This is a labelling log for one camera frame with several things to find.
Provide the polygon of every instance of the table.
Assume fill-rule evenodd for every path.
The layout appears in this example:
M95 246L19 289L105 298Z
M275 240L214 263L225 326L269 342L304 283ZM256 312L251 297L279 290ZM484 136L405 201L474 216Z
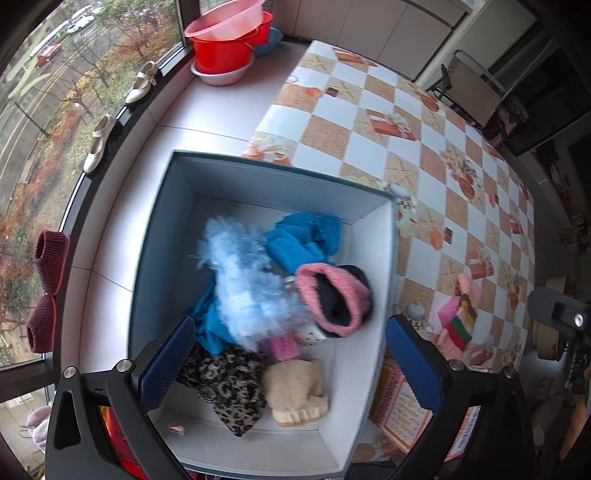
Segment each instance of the table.
M436 342L437 311L466 273L482 294L464 361L518 366L534 282L533 198L456 112L387 68L314 41L243 156L400 195L393 313L410 314ZM368 421L353 461L401 456Z

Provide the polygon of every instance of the white mary jane shoe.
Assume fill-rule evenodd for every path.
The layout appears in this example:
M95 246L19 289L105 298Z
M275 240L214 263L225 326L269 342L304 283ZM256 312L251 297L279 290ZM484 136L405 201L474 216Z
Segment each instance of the white mary jane shoe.
M141 100L150 91L150 88L156 85L156 75L158 74L158 67L153 61L146 63L138 72L138 77L131 87L131 90L125 98L126 105L133 105L135 102Z
M96 124L95 129L92 131L93 141L90 146L90 151L84 161L84 173L91 173L99 165L105 152L105 145L107 139L111 134L111 130L117 123L117 119L109 115L108 113L100 119L99 123Z

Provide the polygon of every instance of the leopard print cloth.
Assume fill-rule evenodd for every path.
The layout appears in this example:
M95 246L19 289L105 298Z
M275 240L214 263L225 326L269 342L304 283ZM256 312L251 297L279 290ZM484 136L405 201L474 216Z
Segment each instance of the leopard print cloth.
M259 384L262 360L260 354L247 352L238 345L211 356L195 342L178 372L177 382L194 388L203 401L213 404L220 420L241 437L265 410Z

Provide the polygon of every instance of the blue cloth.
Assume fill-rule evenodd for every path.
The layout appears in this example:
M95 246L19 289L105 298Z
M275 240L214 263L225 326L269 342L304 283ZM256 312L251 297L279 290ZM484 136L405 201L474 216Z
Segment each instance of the blue cloth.
M267 252L291 275L306 263L326 262L339 249L338 217L320 217L312 213L294 213L267 232Z
M194 307L185 312L195 322L195 341L212 355L222 353L227 343L236 343L217 313L217 298L213 295L215 279Z

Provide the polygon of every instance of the maroon knit slipper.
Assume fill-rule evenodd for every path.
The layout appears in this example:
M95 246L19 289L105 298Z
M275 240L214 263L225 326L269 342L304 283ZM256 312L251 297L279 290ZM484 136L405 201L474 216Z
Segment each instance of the maroon knit slipper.
M56 301L43 295L29 321L27 336L33 353L49 353L53 348L53 326L56 322Z
M35 249L35 266L41 277L41 285L48 295L56 295L64 276L66 255L70 238L61 232L43 230Z

